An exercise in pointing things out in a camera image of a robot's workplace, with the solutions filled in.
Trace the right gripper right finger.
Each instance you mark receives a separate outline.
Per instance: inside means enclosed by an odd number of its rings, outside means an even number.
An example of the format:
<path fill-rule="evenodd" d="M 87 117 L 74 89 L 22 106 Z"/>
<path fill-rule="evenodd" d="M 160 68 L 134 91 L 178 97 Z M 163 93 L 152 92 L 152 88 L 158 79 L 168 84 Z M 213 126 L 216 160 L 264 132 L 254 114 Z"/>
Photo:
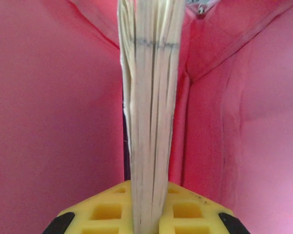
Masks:
<path fill-rule="evenodd" d="M 159 221 L 160 234 L 249 234 L 230 209 L 172 182 Z"/>

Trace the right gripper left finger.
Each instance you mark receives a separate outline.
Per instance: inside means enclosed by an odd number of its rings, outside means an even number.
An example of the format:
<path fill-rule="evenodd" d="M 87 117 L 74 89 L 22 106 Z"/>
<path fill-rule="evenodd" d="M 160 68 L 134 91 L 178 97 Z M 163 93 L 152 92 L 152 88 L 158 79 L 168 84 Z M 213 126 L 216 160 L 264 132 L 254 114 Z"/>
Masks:
<path fill-rule="evenodd" d="M 132 234 L 131 184 L 124 181 L 62 210 L 47 234 Z"/>

